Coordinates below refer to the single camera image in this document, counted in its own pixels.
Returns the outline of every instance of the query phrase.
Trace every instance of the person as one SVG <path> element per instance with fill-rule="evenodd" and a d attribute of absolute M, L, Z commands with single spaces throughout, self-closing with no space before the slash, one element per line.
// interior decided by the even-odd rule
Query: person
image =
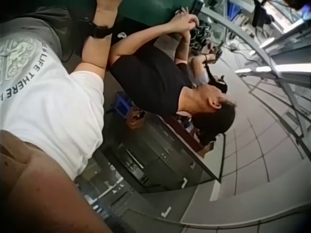
<path fill-rule="evenodd" d="M 192 58 L 191 69 L 194 73 L 196 84 L 208 83 L 209 85 L 215 86 L 221 90 L 222 93 L 226 94 L 228 91 L 227 83 L 225 82 L 225 76 L 222 75 L 220 78 L 212 75 L 210 72 L 208 62 L 215 59 L 214 54 L 200 54 Z"/>
<path fill-rule="evenodd" d="M 93 23 L 111 28 L 120 3 L 97 0 Z M 103 141 L 111 35 L 90 34 L 68 74 L 54 26 L 35 16 L 0 25 L 0 219 L 10 232 L 107 233 L 72 180 Z"/>
<path fill-rule="evenodd" d="M 190 30 L 197 16 L 183 9 L 168 23 L 131 34 L 111 47 L 108 64 L 137 107 L 163 117 L 191 116 L 194 126 L 212 135 L 226 132 L 235 118 L 236 105 L 220 89 L 207 83 L 192 86 L 188 54 Z M 155 38 L 180 33 L 174 61 L 150 44 Z"/>

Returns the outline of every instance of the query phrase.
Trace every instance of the gray shorts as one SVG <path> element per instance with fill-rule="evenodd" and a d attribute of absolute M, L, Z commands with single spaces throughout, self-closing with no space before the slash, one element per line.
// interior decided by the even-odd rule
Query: gray shorts
<path fill-rule="evenodd" d="M 57 35 L 61 45 L 61 58 L 66 59 L 72 53 L 73 43 L 73 21 L 67 8 L 39 7 L 33 13 L 21 16 L 36 18 L 47 23 Z"/>

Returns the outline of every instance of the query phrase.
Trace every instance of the ceiling light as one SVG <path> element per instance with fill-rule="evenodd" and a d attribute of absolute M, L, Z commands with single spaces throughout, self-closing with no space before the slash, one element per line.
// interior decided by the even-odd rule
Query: ceiling light
<path fill-rule="evenodd" d="M 303 19 L 299 19 L 297 20 L 295 23 L 293 23 L 291 26 L 289 26 L 288 28 L 284 29 L 283 33 L 288 33 L 290 30 L 294 29 L 295 27 L 299 26 L 300 24 L 302 24 L 304 21 Z"/>
<path fill-rule="evenodd" d="M 272 43 L 274 40 L 275 40 L 274 37 L 271 37 L 271 38 L 267 39 L 265 42 L 263 42 L 263 43 L 259 46 L 259 48 L 264 48 L 264 47 L 266 47 L 267 45 L 269 45 L 270 43 Z"/>
<path fill-rule="evenodd" d="M 238 69 L 235 71 L 236 74 L 238 73 L 249 73 L 251 72 L 252 70 L 250 68 L 246 68 L 246 69 Z"/>
<path fill-rule="evenodd" d="M 276 70 L 279 72 L 311 73 L 311 63 L 276 65 Z"/>
<path fill-rule="evenodd" d="M 270 67 L 257 67 L 256 72 L 270 72 L 271 68 Z"/>

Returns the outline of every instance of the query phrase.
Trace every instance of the black t-shirt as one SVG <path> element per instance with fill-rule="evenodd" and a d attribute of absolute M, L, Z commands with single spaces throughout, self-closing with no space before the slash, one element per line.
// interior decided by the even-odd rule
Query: black t-shirt
<path fill-rule="evenodd" d="M 129 98 L 141 109 L 170 116 L 177 112 L 181 89 L 192 88 L 188 66 L 152 45 L 119 58 L 110 69 Z"/>

